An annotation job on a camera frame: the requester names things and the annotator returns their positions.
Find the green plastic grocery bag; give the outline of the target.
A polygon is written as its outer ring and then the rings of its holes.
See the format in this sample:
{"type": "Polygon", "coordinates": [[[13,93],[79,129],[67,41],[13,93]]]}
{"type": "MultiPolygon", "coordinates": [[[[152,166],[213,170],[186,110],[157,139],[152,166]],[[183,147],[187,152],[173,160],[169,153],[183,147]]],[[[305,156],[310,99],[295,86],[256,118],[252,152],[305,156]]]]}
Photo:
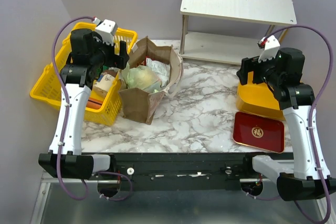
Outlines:
{"type": "Polygon", "coordinates": [[[129,65],[121,71],[128,89],[138,88],[147,93],[156,93],[162,90],[162,81],[149,67],[139,65],[130,68],[129,65]]]}

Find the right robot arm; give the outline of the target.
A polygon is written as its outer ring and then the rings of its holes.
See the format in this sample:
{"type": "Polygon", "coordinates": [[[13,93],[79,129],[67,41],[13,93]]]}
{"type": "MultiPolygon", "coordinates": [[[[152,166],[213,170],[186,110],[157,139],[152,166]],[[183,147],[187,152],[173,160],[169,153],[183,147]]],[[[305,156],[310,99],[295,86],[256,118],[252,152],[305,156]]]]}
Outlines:
{"type": "Polygon", "coordinates": [[[277,186],[284,201],[321,199],[335,192],[335,179],[323,160],[316,126],[313,89],[301,82],[305,56],[299,49],[281,48],[275,57],[260,61],[244,58],[237,71],[240,84],[248,74],[253,83],[265,83],[279,103],[288,125],[293,151],[293,168],[279,164],[267,155],[243,162],[242,173],[249,178],[262,173],[277,186]]]}

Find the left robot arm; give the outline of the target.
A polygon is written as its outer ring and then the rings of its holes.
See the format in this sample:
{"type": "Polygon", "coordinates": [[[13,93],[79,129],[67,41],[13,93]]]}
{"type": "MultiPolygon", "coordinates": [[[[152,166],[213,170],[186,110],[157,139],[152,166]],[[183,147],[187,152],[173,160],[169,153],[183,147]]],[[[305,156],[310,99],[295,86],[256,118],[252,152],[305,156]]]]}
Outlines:
{"type": "Polygon", "coordinates": [[[75,29],[70,34],[71,52],[65,66],[58,71],[61,106],[54,139],[48,153],[40,154],[38,163],[52,177],[89,179],[99,173],[104,179],[116,175],[110,155],[83,155],[80,130],[93,82],[103,66],[124,69],[129,60],[126,42],[114,52],[116,29],[108,26],[75,29]]]}

